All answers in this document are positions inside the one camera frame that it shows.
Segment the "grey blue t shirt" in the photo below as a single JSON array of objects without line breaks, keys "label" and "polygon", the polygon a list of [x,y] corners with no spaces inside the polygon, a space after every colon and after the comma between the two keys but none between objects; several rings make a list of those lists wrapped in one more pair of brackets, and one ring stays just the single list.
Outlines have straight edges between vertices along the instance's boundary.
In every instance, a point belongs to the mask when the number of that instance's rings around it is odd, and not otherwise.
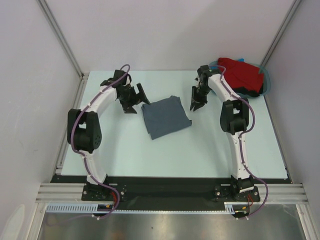
[{"label": "grey blue t shirt", "polygon": [[152,140],[192,125],[178,96],[172,95],[151,104],[145,103],[141,110],[147,133]]}]

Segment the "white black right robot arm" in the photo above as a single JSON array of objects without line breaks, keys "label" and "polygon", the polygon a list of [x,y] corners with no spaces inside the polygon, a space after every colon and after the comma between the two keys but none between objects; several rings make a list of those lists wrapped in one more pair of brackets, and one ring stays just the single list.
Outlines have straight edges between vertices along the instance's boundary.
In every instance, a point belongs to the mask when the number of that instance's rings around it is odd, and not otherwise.
[{"label": "white black right robot arm", "polygon": [[227,196],[242,201],[254,190],[254,177],[248,168],[246,153],[246,133],[251,131],[249,101],[240,97],[224,77],[226,68],[211,69],[202,65],[197,69],[196,85],[192,87],[190,110],[196,111],[208,103],[207,95],[214,91],[222,103],[220,127],[226,133],[232,159],[232,174]]}]

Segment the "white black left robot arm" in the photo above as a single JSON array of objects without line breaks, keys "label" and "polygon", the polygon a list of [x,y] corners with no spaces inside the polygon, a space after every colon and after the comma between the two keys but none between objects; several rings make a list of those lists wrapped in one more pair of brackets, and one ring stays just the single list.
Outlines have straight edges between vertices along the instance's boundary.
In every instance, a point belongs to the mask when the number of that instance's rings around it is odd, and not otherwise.
[{"label": "white black left robot arm", "polygon": [[87,173],[88,186],[94,186],[93,194],[100,200],[110,196],[113,187],[105,183],[106,171],[97,157],[103,136],[100,117],[114,102],[119,101],[125,114],[136,114],[134,106],[150,104],[141,85],[138,91],[132,86],[130,66],[116,69],[112,77],[101,82],[97,94],[82,108],[72,108],[67,114],[67,142],[72,151],[80,155]]}]

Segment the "black t shirt in basket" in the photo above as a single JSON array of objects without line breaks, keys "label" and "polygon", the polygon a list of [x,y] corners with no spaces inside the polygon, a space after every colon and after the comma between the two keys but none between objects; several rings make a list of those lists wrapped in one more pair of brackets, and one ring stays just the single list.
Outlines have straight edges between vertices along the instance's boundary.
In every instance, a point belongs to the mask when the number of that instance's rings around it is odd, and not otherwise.
[{"label": "black t shirt in basket", "polygon": [[264,93],[264,75],[258,74],[237,79],[234,89],[238,94],[257,98]]}]

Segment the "red t shirt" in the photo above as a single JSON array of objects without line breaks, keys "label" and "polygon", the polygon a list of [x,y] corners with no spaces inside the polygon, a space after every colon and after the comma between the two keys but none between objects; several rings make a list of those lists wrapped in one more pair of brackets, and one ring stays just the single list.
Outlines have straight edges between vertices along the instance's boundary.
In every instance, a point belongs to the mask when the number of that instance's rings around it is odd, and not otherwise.
[{"label": "red t shirt", "polygon": [[219,66],[225,67],[224,78],[234,91],[235,87],[237,86],[236,83],[238,78],[247,78],[249,76],[256,76],[259,74],[262,74],[264,76],[264,74],[260,72],[260,69],[257,66],[243,61],[220,57],[217,60],[217,64]]}]

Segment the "blue plastic basket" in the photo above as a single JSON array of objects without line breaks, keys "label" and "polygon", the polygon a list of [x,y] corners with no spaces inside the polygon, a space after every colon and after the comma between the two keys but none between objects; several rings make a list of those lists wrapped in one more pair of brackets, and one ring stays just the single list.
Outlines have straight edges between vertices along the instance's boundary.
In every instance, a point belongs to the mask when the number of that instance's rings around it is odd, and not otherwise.
[{"label": "blue plastic basket", "polygon": [[[270,88],[271,88],[270,75],[269,75],[269,73],[268,73],[268,71],[266,70],[265,67],[263,67],[263,66],[261,66],[259,64],[256,64],[256,63],[248,62],[244,58],[239,58],[236,61],[245,62],[245,63],[248,63],[250,65],[256,66],[256,67],[259,68],[260,72],[262,72],[264,74],[263,94],[260,95],[260,96],[263,96],[263,95],[267,94],[270,91]],[[222,67],[217,67],[217,65],[218,65],[218,60],[211,62],[209,64],[209,67],[211,69],[213,69],[213,70],[219,70],[219,72],[222,72],[223,68]],[[247,96],[247,95],[242,95],[240,93],[237,93],[237,94],[240,95],[241,97],[245,97],[245,98],[255,98],[255,97],[250,97],[250,96]]]}]

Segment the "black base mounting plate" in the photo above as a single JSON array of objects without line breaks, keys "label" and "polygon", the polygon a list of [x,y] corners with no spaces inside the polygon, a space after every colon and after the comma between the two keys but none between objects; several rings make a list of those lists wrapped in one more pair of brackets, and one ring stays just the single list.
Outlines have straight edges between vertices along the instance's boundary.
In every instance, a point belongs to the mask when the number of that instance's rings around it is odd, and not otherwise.
[{"label": "black base mounting plate", "polygon": [[85,202],[119,201],[118,210],[127,211],[218,211],[225,202],[261,203],[265,187],[236,192],[230,178],[125,177],[109,176],[105,185],[89,183],[85,176],[54,175],[52,184],[80,184],[80,199]]}]

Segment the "left aluminium corner post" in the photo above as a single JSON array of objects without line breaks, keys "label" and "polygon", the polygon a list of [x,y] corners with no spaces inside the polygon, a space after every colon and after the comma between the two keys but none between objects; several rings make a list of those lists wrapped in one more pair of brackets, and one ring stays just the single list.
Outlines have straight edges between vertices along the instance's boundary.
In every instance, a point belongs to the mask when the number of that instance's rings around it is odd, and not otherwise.
[{"label": "left aluminium corner post", "polygon": [[46,18],[53,34],[57,38],[62,50],[64,51],[66,57],[68,58],[72,68],[78,75],[78,77],[82,78],[84,76],[83,71],[81,70],[81,67],[76,60],[76,57],[58,23],[56,20],[54,13],[52,12],[49,4],[47,3],[46,0],[36,0],[37,4],[39,5],[44,17]]}]

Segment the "aluminium corner post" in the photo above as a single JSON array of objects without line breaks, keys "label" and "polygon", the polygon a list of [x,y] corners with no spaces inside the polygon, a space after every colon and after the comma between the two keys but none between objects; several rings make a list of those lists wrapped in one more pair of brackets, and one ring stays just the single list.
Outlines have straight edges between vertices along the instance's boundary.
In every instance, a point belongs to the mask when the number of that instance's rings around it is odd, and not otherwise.
[{"label": "aluminium corner post", "polygon": [[264,55],[260,65],[262,67],[265,67],[269,60],[271,59],[274,51],[276,50],[278,44],[280,43],[282,37],[284,36],[286,30],[290,26],[292,20],[294,19],[296,13],[298,12],[298,9],[300,8],[301,4],[303,3],[303,0],[294,0],[287,11],[282,23],[280,24],[266,54]]},{"label": "aluminium corner post", "polygon": [[53,34],[57,38],[62,50],[64,51],[66,57],[68,58],[72,68],[78,75],[78,77],[82,78],[84,76],[83,71],[81,70],[81,67],[76,60],[76,57],[58,23],[56,20],[54,13],[52,12],[49,4],[47,3],[46,0],[36,0],[37,4],[39,5],[44,17],[46,18]]}]

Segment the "aluminium front frame rail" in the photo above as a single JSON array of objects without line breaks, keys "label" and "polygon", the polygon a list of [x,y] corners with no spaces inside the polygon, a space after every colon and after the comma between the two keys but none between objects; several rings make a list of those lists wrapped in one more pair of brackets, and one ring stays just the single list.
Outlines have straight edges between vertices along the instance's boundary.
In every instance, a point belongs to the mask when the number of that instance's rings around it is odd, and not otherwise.
[{"label": "aluminium front frame rail", "polygon": [[[77,203],[81,201],[84,183],[43,183],[36,196],[37,202]],[[267,204],[309,203],[303,185],[300,184],[269,184]]]}]

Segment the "right aluminium corner post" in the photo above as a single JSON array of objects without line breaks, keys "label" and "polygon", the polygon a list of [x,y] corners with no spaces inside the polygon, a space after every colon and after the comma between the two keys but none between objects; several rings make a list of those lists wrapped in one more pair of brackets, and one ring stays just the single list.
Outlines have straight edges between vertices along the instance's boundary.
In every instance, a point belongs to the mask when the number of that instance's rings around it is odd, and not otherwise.
[{"label": "right aluminium corner post", "polygon": [[265,67],[269,60],[271,59],[274,51],[276,50],[278,44],[280,43],[282,37],[284,36],[286,30],[290,26],[292,20],[294,19],[296,13],[298,12],[298,9],[300,8],[301,4],[303,3],[303,0],[294,0],[287,11],[282,23],[280,24],[266,54],[264,55],[260,65],[262,67]]}]

